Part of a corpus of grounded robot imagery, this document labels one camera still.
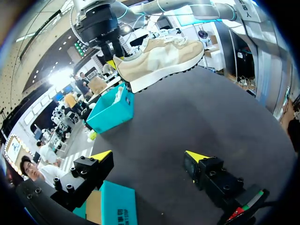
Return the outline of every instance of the yellow object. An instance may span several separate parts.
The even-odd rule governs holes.
[[[75,105],[76,105],[76,100],[74,98],[74,96],[69,93],[65,96],[65,102],[70,106],[70,108],[72,109]]]
[[[186,151],[186,153],[189,154],[197,163],[199,162],[199,160],[202,160],[204,158],[210,158],[208,156],[200,155],[191,151]]]
[[[109,65],[111,65],[115,70],[117,69],[116,68],[116,65],[114,64],[114,61],[113,60],[109,60],[109,61],[107,61],[106,63],[108,63]]]
[[[96,137],[97,137],[97,133],[96,132],[93,132],[92,134],[90,134],[90,139],[91,140],[95,140],[96,139]]]
[[[114,69],[116,69],[116,65],[114,64],[113,60],[109,60],[107,61],[107,63],[111,65]]]
[[[105,152],[102,152],[102,153],[93,155],[93,156],[91,156],[90,158],[97,159],[99,162],[101,162],[102,159],[104,159],[104,158],[105,158],[109,153],[111,153],[111,152],[112,152],[111,150],[105,151]]]

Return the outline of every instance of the yellow triangle marker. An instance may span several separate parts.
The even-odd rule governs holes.
[[[191,151],[186,151],[186,153],[189,154],[197,163],[199,162],[199,160],[202,160],[204,158],[210,158],[208,156],[200,155]]]
[[[116,65],[114,64],[113,60],[109,60],[107,61],[107,63],[111,65],[114,69],[116,69]]]
[[[93,155],[93,156],[91,156],[90,158],[97,159],[97,160],[99,160],[99,162],[101,162],[102,159],[104,159],[104,158],[105,158],[109,153],[111,153],[111,152],[112,152],[111,150],[105,151],[105,152],[102,152],[102,153]]]

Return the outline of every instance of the table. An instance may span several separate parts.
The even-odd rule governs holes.
[[[56,129],[60,126],[61,123],[62,123],[61,121],[58,123]],[[67,144],[64,143],[63,141],[61,141],[61,139],[58,137],[58,135],[56,133],[56,129],[54,130],[48,143],[50,144],[50,147],[52,147],[52,148],[54,147],[55,149],[57,149],[57,147],[61,144],[61,147],[65,146],[65,149],[66,149]]]
[[[109,89],[110,87],[112,87],[113,85],[115,85],[116,83],[118,83],[121,80],[121,77],[117,76],[115,79],[113,79],[112,81],[110,81],[109,83],[107,83],[107,87],[104,88],[102,90],[102,92],[98,95],[101,95],[104,91],[106,91],[107,89]],[[98,95],[94,94],[90,99],[89,102],[91,102],[94,98],[96,98]]]
[[[268,189],[268,201],[279,197],[296,160],[269,111],[201,67],[135,94],[134,118],[98,135],[92,154],[106,150],[113,151],[115,165],[107,180],[136,190],[143,225],[215,225],[222,215],[183,169],[185,150],[223,159],[245,188],[256,183]]]

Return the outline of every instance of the ceiling light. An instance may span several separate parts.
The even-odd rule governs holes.
[[[130,27],[125,26],[125,27],[123,28],[123,30],[124,30],[125,32],[130,32]]]
[[[49,77],[49,83],[56,86],[64,88],[71,83],[70,75],[73,73],[73,69],[70,67],[66,67],[56,71],[55,73],[51,74]]]

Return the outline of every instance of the sneaker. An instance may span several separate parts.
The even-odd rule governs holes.
[[[123,60],[114,56],[113,61],[119,75],[137,93],[170,74],[194,67],[203,54],[203,44],[198,40],[164,36],[146,38],[135,55]]]

